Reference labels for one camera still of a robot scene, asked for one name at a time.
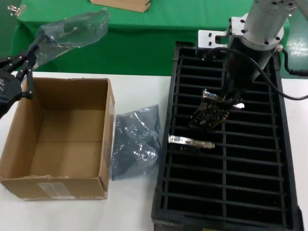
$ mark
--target electronic component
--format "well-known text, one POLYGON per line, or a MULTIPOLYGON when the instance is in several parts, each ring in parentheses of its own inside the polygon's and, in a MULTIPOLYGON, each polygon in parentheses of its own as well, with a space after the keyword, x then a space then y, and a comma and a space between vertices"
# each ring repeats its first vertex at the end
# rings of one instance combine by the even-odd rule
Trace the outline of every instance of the electronic component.
POLYGON ((200 147, 200 148, 215 148, 215 144, 208 141, 196 141, 190 138, 180 137, 180 136, 169 136, 168 139, 169 143, 178 143, 178 144, 185 144, 190 145, 194 147, 200 147))
POLYGON ((214 128, 228 117, 231 108, 232 105, 223 102, 218 95, 205 89, 201 105, 191 116, 192 120, 188 126, 191 128, 214 128))

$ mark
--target white table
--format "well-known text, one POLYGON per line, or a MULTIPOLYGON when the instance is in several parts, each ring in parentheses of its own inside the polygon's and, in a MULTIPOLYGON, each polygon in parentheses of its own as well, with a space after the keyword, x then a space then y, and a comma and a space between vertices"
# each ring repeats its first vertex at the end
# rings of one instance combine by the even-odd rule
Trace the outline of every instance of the white table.
MULTIPOLYGON (((34 73, 35 77, 105 77, 111 79, 115 112, 122 114, 159 105, 164 126, 170 77, 117 76, 68 73, 34 73)), ((308 94, 307 80, 282 81, 284 91, 294 96, 308 94)), ((308 100, 286 100, 298 203, 308 225, 308 100)), ((0 120, 0 153, 13 119, 16 104, 0 120)), ((2 231, 152 231, 151 209, 156 177, 110 181, 108 199, 101 201, 24 202, 0 185, 0 230, 2 231)))

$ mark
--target cardboard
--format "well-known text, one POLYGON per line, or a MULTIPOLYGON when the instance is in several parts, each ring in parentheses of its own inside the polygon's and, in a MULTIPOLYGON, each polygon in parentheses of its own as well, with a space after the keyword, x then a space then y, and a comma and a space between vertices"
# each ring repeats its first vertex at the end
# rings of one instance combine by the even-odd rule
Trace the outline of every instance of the cardboard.
POLYGON ((23 200, 106 199, 115 116, 110 80, 34 78, 34 86, 34 98, 17 106, 0 182, 23 200))
POLYGON ((150 0, 91 0, 93 4, 111 6, 115 8, 145 12, 150 6, 150 0))

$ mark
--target metal bracket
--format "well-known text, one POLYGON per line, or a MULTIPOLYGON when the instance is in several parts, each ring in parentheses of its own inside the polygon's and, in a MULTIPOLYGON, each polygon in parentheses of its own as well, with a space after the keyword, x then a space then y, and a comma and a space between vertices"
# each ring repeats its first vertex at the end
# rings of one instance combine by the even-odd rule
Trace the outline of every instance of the metal bracket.
POLYGON ((8 10, 11 11, 11 16, 19 16, 24 9, 26 8, 26 5, 22 5, 20 8, 17 8, 16 6, 10 5, 8 6, 8 10))
POLYGON ((207 49, 215 47, 227 47, 227 44, 221 44, 220 39, 228 37, 228 31, 199 30, 198 31, 198 49, 207 49))

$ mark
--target circuit board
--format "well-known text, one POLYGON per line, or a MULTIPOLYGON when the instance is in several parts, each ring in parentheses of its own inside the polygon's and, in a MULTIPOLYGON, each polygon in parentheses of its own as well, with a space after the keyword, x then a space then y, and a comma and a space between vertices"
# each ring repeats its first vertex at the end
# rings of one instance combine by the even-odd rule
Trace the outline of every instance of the circuit board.
POLYGON ((212 129, 222 123, 229 115, 229 108, 223 103, 204 99, 200 108, 191 116, 191 128, 212 129))

